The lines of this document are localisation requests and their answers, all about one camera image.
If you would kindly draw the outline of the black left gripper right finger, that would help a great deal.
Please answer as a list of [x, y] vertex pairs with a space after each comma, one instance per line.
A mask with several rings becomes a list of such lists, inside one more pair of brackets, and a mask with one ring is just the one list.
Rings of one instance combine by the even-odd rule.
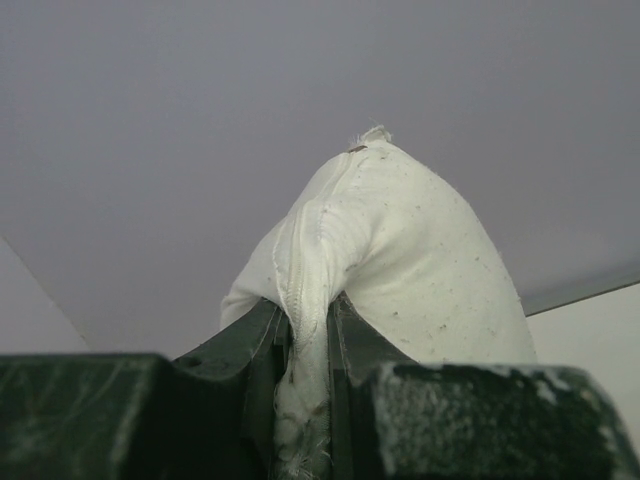
[[422, 365], [346, 296], [328, 314], [335, 479], [635, 479], [611, 398], [565, 366]]

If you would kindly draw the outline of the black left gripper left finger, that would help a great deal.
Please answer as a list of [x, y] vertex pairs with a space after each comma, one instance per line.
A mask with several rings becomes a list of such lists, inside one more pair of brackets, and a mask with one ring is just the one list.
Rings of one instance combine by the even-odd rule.
[[1, 360], [5, 479], [267, 479], [288, 321], [262, 300], [175, 359]]

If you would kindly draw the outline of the white pillow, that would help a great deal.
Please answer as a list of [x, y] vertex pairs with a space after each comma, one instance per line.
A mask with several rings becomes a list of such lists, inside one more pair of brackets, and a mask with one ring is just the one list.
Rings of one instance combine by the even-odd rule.
[[279, 479], [328, 475], [327, 315], [341, 295], [413, 360], [536, 361], [514, 283], [474, 210], [373, 127], [314, 174], [221, 304], [222, 327], [262, 299], [289, 320], [274, 399]]

